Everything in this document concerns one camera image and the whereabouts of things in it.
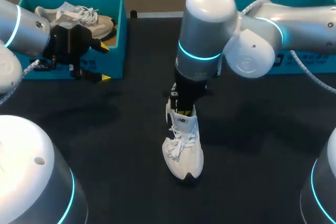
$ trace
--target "table surface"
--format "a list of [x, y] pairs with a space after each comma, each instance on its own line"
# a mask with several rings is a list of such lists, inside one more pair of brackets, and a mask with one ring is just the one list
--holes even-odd
[[224, 62], [196, 104], [201, 181], [181, 186], [161, 151], [180, 25], [130, 19], [123, 80], [24, 81], [1, 113], [49, 134], [86, 192], [88, 223], [302, 223], [300, 188], [336, 126], [335, 96], [303, 74], [249, 80]]

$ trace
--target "glowing blue light ring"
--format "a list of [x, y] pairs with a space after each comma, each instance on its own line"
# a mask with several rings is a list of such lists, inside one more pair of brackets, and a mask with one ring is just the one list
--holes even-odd
[[20, 20], [21, 20], [21, 9], [20, 9], [20, 7], [18, 5], [16, 7], [17, 7], [16, 24], [15, 24], [15, 27], [14, 27], [12, 35], [10, 36], [9, 40], [7, 41], [7, 43], [5, 44], [5, 47], [8, 47], [12, 43], [12, 41], [13, 41], [16, 33], [17, 33], [17, 30], [19, 29], [19, 24], [20, 24]]
[[261, 19], [261, 20], [267, 21], [268, 23], [271, 23], [272, 25], [274, 25], [279, 30], [279, 32], [281, 34], [281, 44], [284, 43], [284, 35], [283, 35], [280, 27], [276, 23], [274, 23], [272, 20], [270, 20], [268, 18], [259, 18], [259, 17], [257, 17], [257, 19]]
[[186, 55], [188, 55], [189, 57], [193, 58], [193, 59], [196, 59], [196, 60], [213, 60], [213, 59], [216, 59], [217, 57], [219, 57], [221, 54], [217, 54], [215, 56], [212, 56], [212, 57], [208, 57], [208, 58], [201, 58], [201, 57], [197, 57], [197, 56], [194, 56], [192, 54], [189, 54], [186, 50], [183, 49], [183, 47], [181, 46], [181, 43], [180, 41], [178, 41], [179, 43], [179, 47], [180, 49], [182, 50], [182, 52], [184, 52]]
[[325, 216], [333, 223], [333, 224], [336, 224], [336, 222], [329, 216], [329, 214], [327, 214], [327, 212], [325, 211], [325, 209], [322, 207], [320, 201], [318, 200], [317, 196], [316, 196], [316, 193], [315, 193], [315, 190], [314, 190], [314, 185], [313, 185], [313, 173], [314, 173], [314, 167], [315, 167], [315, 164], [316, 164], [317, 160], [315, 161], [314, 165], [313, 165], [313, 169], [311, 170], [311, 189], [313, 191], [313, 194], [314, 194], [314, 197], [315, 197], [315, 200], [317, 202], [317, 204], [319, 205], [319, 207], [321, 208], [322, 212], [325, 214]]
[[65, 210], [62, 218], [59, 220], [59, 222], [57, 222], [57, 224], [61, 224], [64, 221], [64, 219], [66, 218], [66, 216], [67, 216], [67, 214], [68, 214], [68, 212], [70, 210], [70, 207], [72, 205], [72, 201], [74, 200], [74, 195], [75, 195], [75, 179], [73, 177], [71, 169], [70, 169], [70, 172], [71, 172], [71, 177], [72, 177], [72, 193], [71, 193], [71, 198], [70, 198], [70, 202], [69, 202], [69, 205], [67, 207], [67, 210]]

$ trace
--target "shoelace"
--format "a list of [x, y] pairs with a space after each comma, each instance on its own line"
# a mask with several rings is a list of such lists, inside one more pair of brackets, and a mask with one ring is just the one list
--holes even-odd
[[172, 125], [170, 130], [173, 131], [175, 138], [174, 140], [170, 140], [169, 143], [166, 144], [171, 145], [170, 148], [166, 151], [168, 157], [172, 158], [179, 157], [184, 148], [195, 146], [196, 142], [195, 129], [196, 127], [193, 128], [191, 133], [184, 134], [181, 131], [178, 131], [175, 125]]
[[74, 21], [83, 21], [89, 24], [95, 24], [98, 21], [98, 9], [87, 8], [85, 6], [76, 6], [75, 12], [78, 13], [79, 17], [75, 18]]

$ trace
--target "teal storage bin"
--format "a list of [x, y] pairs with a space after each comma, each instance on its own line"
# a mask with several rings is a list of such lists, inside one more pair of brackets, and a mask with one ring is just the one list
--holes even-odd
[[[235, 0], [237, 9], [242, 11], [255, 0]], [[292, 7], [328, 6], [336, 5], [336, 0], [271, 0], [275, 4]], [[336, 55], [321, 55], [296, 51], [300, 60], [312, 73], [335, 73]], [[277, 59], [268, 74], [304, 73], [297, 65], [289, 51], [278, 52]]]
[[[64, 2], [69, 2], [75, 6], [81, 5], [98, 9], [99, 15], [109, 16], [116, 21], [118, 25], [116, 45], [109, 47], [110, 51], [106, 54], [89, 49], [82, 56], [81, 65], [87, 70], [102, 73], [114, 79], [122, 78], [127, 36], [127, 17], [124, 0], [20, 0], [18, 5], [34, 12], [37, 6], [42, 6], [46, 9], [56, 9]], [[35, 60], [20, 54], [15, 55], [20, 60], [23, 68], [26, 68]], [[49, 70], [41, 66], [39, 69], [31, 71], [26, 79], [72, 79], [72, 77], [69, 73], [69, 66], [57, 65], [56, 70]]]

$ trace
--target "sneaker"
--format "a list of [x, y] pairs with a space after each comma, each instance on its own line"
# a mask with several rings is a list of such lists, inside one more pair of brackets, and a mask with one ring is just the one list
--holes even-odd
[[176, 100], [166, 105], [167, 136], [162, 145], [164, 160], [171, 173], [185, 182], [193, 182], [202, 172], [204, 157], [196, 109], [192, 116], [176, 113]]
[[115, 29], [113, 30], [113, 28], [116, 23], [113, 18], [98, 15], [97, 11], [93, 8], [73, 6], [64, 2], [57, 9], [44, 9], [38, 6], [35, 9], [35, 14], [49, 20], [51, 28], [60, 25], [71, 29], [79, 24], [89, 28], [93, 38], [107, 40], [115, 35]]

